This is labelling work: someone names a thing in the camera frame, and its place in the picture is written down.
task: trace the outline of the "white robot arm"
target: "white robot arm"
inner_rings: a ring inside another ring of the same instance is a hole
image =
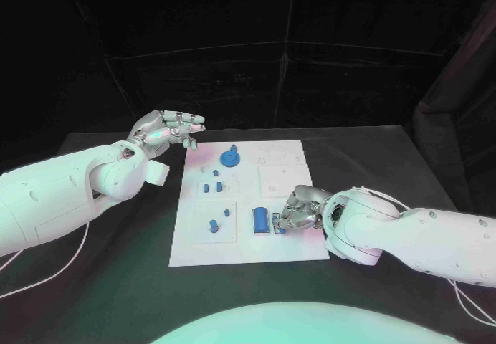
[[[151,159],[170,143],[195,149],[188,133],[201,116],[151,111],[125,140],[27,165],[0,177],[0,256],[43,244],[133,197],[144,182],[161,186],[168,166]]]
[[[399,212],[377,194],[296,186],[273,225],[322,226],[327,250],[358,264],[374,265],[384,250],[416,271],[496,287],[496,220],[423,208]]]

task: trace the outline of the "black tablecloth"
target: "black tablecloth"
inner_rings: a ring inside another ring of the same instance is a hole
[[[125,136],[71,133],[58,154],[106,145]],[[396,125],[207,130],[194,137],[198,149],[200,142],[208,141],[301,140],[314,186],[331,192],[364,186],[412,208],[454,210]],[[165,185],[145,184],[136,196],[92,221],[80,256],[63,274],[2,300],[0,321],[8,327],[2,328],[0,340],[146,343],[229,308],[262,302],[312,301],[381,312],[467,343],[494,343],[494,329],[464,314],[446,281],[410,270],[387,253],[374,267],[332,255],[328,261],[168,267],[184,167],[180,145],[172,145],[157,161],[170,166]],[[77,247],[82,232],[83,228],[20,255],[18,262],[1,272],[2,292],[57,271]],[[494,290],[461,286],[485,311],[496,314]]]

